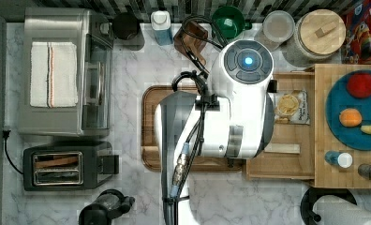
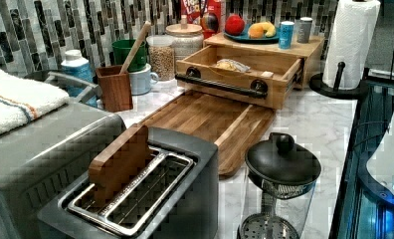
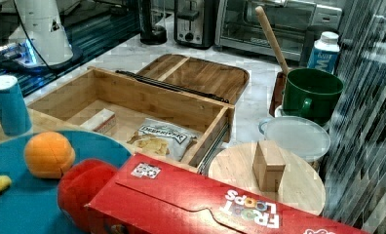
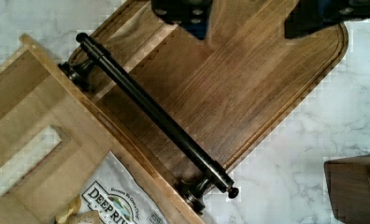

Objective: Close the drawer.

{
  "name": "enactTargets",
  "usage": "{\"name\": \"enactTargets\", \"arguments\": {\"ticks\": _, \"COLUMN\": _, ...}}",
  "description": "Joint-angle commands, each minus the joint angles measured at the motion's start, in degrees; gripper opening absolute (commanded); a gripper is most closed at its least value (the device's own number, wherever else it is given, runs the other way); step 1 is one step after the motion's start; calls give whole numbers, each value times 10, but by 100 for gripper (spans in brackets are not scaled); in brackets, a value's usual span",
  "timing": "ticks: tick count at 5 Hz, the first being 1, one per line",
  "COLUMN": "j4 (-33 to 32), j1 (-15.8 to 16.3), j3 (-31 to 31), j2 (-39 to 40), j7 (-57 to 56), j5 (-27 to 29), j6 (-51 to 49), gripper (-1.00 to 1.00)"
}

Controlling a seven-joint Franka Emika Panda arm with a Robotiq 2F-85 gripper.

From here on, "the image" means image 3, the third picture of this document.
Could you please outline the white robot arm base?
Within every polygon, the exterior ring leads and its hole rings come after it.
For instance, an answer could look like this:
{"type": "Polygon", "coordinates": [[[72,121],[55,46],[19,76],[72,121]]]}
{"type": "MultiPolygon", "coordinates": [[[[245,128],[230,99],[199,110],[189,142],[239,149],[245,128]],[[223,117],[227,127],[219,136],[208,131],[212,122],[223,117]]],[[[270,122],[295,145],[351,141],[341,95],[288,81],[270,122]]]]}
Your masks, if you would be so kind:
{"type": "Polygon", "coordinates": [[[56,0],[13,0],[19,33],[0,46],[0,56],[25,70],[63,70],[83,55],[61,24],[56,0]]]}

